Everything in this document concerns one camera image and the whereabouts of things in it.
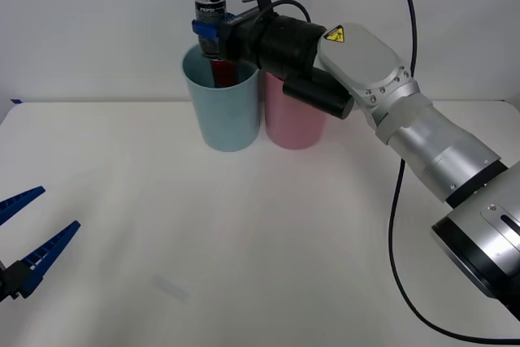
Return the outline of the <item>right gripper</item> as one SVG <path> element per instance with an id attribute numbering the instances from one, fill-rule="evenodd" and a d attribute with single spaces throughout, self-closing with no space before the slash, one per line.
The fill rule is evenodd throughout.
<path id="1" fill-rule="evenodd" d="M 215 24 L 193 20 L 192 30 L 199 37 L 218 40 L 221 59 L 268 68 L 269 62 L 261 54 L 261 40 L 270 23 L 271 11 L 263 13 L 255 7 L 239 15 L 229 15 L 224 21 Z"/>

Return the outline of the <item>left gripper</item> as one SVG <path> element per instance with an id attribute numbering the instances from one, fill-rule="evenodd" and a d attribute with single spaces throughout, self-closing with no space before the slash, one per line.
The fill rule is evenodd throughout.
<path id="1" fill-rule="evenodd" d="M 3 225 L 45 191 L 42 186 L 38 186 L 0 201 L 0 225 Z M 8 297 L 11 297 L 13 300 L 18 296 L 23 298 L 29 297 L 43 281 L 46 272 L 63 252 L 79 228 L 80 223 L 77 220 L 73 221 L 46 243 L 9 267 L 0 262 L 1 301 Z"/>

